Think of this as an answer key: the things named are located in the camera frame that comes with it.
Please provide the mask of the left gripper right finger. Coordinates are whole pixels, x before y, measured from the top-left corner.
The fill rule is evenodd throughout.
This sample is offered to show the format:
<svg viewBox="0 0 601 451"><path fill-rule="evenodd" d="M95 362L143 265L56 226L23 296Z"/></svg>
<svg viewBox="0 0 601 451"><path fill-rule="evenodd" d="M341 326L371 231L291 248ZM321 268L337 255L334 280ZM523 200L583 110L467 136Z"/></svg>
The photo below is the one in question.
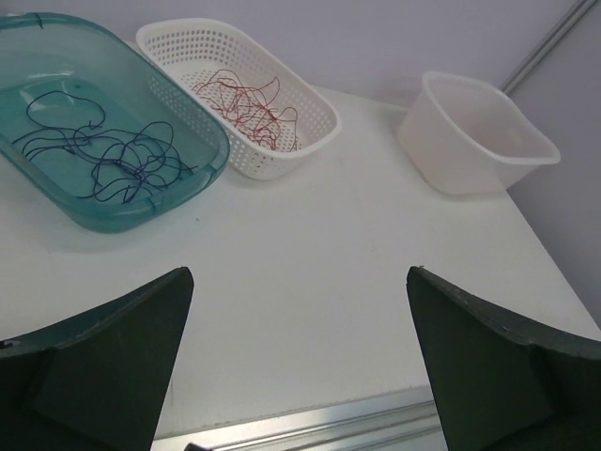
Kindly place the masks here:
<svg viewBox="0 0 601 451"><path fill-rule="evenodd" d="M409 269L407 291L448 449L599 449L599 342L422 267Z"/></svg>

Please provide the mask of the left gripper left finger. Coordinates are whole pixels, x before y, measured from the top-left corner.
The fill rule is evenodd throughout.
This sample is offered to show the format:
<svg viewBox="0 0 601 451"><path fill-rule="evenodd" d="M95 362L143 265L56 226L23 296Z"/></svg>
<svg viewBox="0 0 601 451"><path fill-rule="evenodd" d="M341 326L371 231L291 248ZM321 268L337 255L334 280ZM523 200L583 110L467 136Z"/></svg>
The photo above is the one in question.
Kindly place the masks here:
<svg viewBox="0 0 601 451"><path fill-rule="evenodd" d="M148 450L193 298L186 267L1 342L4 450Z"/></svg>

